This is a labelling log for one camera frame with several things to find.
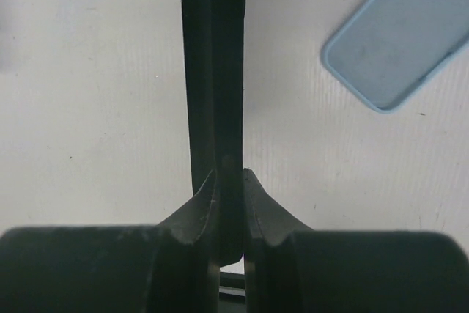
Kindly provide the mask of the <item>black cased phone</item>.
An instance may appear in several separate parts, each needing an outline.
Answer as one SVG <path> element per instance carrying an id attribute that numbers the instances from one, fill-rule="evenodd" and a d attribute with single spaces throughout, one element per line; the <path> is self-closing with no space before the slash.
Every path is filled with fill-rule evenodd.
<path id="1" fill-rule="evenodd" d="M 181 0 L 191 177 L 215 172 L 219 262 L 243 254 L 243 54 L 245 0 Z"/>

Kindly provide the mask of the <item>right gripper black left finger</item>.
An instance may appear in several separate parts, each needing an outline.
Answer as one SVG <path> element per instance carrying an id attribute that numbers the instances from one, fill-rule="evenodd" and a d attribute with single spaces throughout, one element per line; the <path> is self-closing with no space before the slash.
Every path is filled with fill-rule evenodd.
<path id="1" fill-rule="evenodd" d="M 1 237 L 1 310 L 216 312 L 218 218 L 210 173 L 156 225 L 10 229 Z"/>

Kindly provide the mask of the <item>light blue phone case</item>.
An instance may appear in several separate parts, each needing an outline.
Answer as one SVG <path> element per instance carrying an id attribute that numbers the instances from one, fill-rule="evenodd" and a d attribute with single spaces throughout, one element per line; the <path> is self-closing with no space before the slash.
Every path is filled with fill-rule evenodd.
<path id="1" fill-rule="evenodd" d="M 400 107 L 468 45 L 468 0 L 365 0 L 321 50 L 363 104 Z"/>

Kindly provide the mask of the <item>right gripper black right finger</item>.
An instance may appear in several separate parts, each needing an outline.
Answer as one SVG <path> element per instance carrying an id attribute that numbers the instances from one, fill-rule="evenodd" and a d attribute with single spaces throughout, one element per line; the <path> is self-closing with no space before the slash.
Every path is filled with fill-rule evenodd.
<path id="1" fill-rule="evenodd" d="M 319 231 L 243 172 L 249 312 L 466 312 L 468 258 L 436 232 Z"/>

